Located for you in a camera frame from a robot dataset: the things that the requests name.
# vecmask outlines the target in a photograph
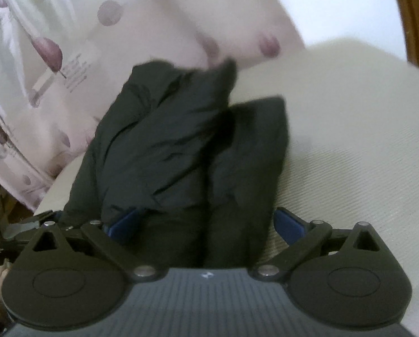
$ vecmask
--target white wall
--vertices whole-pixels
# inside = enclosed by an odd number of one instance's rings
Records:
[[[307,45],[350,37],[406,60],[397,0],[281,0]]]

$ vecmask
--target bed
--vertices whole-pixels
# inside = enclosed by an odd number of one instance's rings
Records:
[[[277,205],[338,228],[370,222],[411,280],[403,325],[419,336],[419,69],[338,40],[241,71],[231,100],[274,94],[287,101],[291,130]],[[64,207],[81,160],[37,213]],[[284,247],[271,229],[265,256]]]

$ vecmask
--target white fabric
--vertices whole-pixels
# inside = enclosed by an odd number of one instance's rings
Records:
[[[419,337],[419,70],[337,41],[242,71],[232,100],[273,94],[286,98],[292,137],[278,205],[336,228],[370,222],[411,280],[403,324]],[[42,209],[64,206],[77,164]]]
[[[278,0],[169,0],[193,26],[210,66],[227,56],[251,67],[304,47]]]
[[[41,204],[36,209],[35,215],[41,214],[47,210],[63,210],[69,201],[72,184],[80,169],[84,154],[75,158],[68,164],[56,178],[55,182],[47,192]]]

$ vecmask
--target jacket sleeve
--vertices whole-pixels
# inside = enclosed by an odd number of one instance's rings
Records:
[[[79,227],[90,220],[100,219],[100,212],[96,181],[96,141],[93,140],[83,157],[59,223],[60,226]]]

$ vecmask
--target logo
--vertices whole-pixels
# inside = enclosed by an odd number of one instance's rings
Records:
[[[200,276],[208,280],[208,279],[212,279],[215,275],[212,272],[204,272],[200,274]]]

